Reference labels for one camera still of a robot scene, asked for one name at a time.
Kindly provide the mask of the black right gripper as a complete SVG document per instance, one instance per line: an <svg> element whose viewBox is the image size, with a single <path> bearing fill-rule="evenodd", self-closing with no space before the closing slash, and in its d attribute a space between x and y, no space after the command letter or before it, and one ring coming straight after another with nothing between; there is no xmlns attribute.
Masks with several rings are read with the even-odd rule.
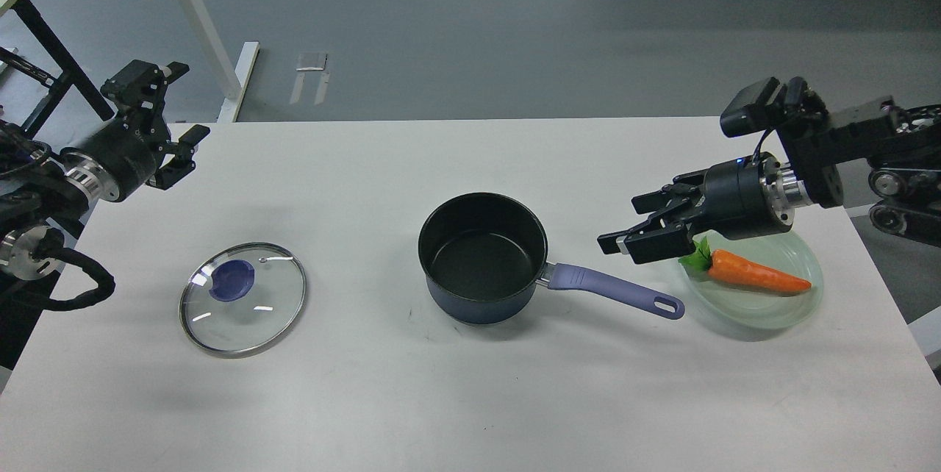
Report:
<svg viewBox="0 0 941 472"><path fill-rule="evenodd" d="M602 254L648 264L688 257L695 251L693 237L709 230L727 240L787 233L793 210L776 196L780 171L781 163L763 151L676 175L659 190L631 199L637 214L649 213L642 223L599 235L597 244Z"/></svg>

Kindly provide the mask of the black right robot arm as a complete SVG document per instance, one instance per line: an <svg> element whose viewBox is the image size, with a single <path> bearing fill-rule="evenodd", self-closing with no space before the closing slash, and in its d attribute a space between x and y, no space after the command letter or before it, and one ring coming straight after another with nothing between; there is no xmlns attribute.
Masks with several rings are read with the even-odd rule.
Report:
<svg viewBox="0 0 941 472"><path fill-rule="evenodd" d="M645 220L599 235L605 254L645 264L692 254L695 236L708 231L727 240L787 233L797 208L844 204L837 167L856 160L867 161L868 187L879 197L868 210L871 224L939 245L938 106L903 108L887 96L831 112L804 78L769 77L740 90L719 124L726 137L776 135L785 157L757 146L634 197Z"/></svg>

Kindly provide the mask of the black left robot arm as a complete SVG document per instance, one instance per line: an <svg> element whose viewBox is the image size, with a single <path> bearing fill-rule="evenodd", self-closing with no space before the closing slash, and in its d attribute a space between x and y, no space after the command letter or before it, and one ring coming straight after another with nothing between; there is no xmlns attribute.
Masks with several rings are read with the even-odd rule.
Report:
<svg viewBox="0 0 941 472"><path fill-rule="evenodd" d="M164 118L169 87L190 68L134 60L99 96L112 113L73 146L56 150L26 128L2 123L2 368L13 371L44 312L94 307L115 292L114 276L68 238L100 201L121 203L139 187L168 190L195 170L193 126L172 140Z"/></svg>

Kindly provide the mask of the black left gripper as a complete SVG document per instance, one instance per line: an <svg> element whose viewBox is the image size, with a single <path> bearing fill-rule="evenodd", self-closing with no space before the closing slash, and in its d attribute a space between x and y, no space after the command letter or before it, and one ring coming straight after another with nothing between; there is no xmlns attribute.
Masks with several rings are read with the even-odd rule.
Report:
<svg viewBox="0 0 941 472"><path fill-rule="evenodd" d="M168 190L195 170L198 145L211 129L196 124L169 140L162 116L169 86L189 71L179 61L161 66L132 60L101 85L101 95L117 107L115 119L61 156L70 164L90 160L108 175L105 201L121 203L144 184Z"/></svg>

